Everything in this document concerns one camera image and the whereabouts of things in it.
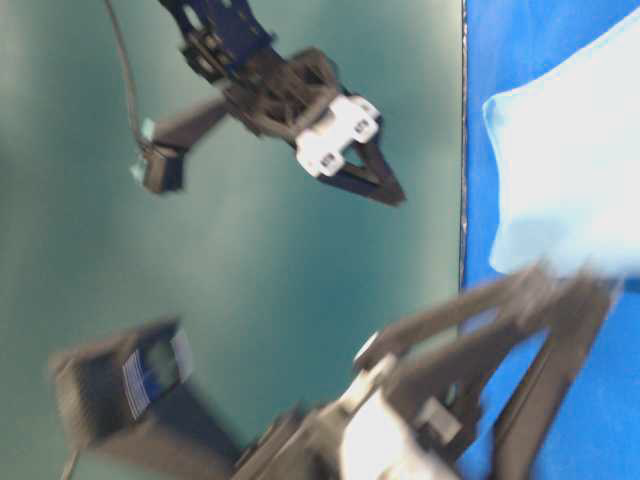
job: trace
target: light blue cloth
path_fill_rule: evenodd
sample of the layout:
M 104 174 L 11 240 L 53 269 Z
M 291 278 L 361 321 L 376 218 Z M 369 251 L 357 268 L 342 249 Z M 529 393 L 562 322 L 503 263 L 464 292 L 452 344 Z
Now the light blue cloth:
M 640 9 L 542 77 L 483 108 L 500 184 L 490 257 L 640 273 Z

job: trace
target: blue cloth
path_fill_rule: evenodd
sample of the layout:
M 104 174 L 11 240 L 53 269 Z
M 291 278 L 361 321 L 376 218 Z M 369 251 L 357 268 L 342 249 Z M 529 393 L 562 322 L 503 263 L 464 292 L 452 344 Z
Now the blue cloth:
M 465 287 L 498 276 L 489 265 L 498 226 L 498 174 L 482 106 L 550 71 L 640 6 L 638 0 L 468 0 L 468 237 Z M 629 61 L 637 61 L 630 52 Z M 640 298 L 623 296 L 567 395 L 536 462 L 541 479 L 640 478 Z M 540 345 L 517 349 L 487 386 L 481 438 L 461 461 L 482 478 L 488 426 Z

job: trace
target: green surface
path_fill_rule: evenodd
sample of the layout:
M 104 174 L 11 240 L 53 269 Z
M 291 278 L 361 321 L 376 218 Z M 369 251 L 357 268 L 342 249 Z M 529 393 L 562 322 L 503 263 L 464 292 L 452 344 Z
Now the green surface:
M 344 388 L 373 330 L 456 292 L 459 2 L 252 4 L 283 54 L 323 49 L 384 113 L 384 151 L 408 203 L 321 185 L 289 147 L 233 121 L 190 158 L 185 194 L 153 197 L 129 173 L 102 3 L 0 0 L 3 478 L 60 472 L 67 450 L 45 375 L 56 350 L 180 313 L 196 380 L 249 440 L 297 400 Z M 157 2 L 115 6 L 144 115 L 216 93 L 183 63 Z M 91 457 L 77 473 L 151 478 Z

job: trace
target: cable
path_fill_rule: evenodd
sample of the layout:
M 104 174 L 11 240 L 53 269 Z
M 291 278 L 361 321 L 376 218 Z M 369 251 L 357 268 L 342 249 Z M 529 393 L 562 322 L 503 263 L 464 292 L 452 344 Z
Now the cable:
M 127 93 L 127 113 L 129 115 L 129 127 L 131 128 L 131 133 L 133 134 L 133 138 L 138 144 L 138 147 L 141 150 L 146 150 L 148 148 L 149 142 L 140 132 L 136 85 L 133 80 L 133 73 L 131 71 L 131 64 L 129 63 L 129 55 L 127 54 L 127 49 L 124 44 L 122 30 L 120 28 L 120 24 L 118 23 L 118 18 L 116 17 L 113 5 L 111 4 L 111 0 L 104 0 L 104 4 L 107 7 L 107 12 L 109 13 L 109 18 L 111 19 L 111 25 L 113 26 L 113 32 L 116 36 L 118 57 L 120 58 L 120 64 L 122 66 L 122 78 L 124 80 Z
M 62 476 L 60 480 L 71 480 L 71 476 L 78 465 L 78 458 L 80 457 L 80 451 L 78 449 L 71 452 L 69 459 L 64 464 L 64 470 L 62 471 Z

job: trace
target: black wire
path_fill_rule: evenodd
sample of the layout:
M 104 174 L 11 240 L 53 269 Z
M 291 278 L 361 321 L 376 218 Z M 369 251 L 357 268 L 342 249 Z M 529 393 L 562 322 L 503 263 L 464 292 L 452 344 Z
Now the black wire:
M 129 55 L 127 54 L 127 49 L 124 44 L 124 37 L 122 35 L 122 30 L 120 29 L 120 24 L 118 23 L 118 18 L 116 17 L 115 11 L 113 10 L 111 0 L 104 0 L 104 4 L 107 7 L 107 12 L 109 13 L 109 18 L 111 19 L 111 25 L 113 26 L 113 32 L 116 36 L 118 57 L 120 58 L 120 64 L 122 66 L 122 78 L 124 80 L 127 93 L 127 113 L 129 116 L 129 127 L 131 129 L 131 133 L 133 134 L 135 142 L 138 144 L 138 147 L 141 150 L 145 150 L 148 147 L 149 142 L 143 137 L 142 133 L 140 132 L 136 85 L 133 80 L 131 64 L 129 63 Z

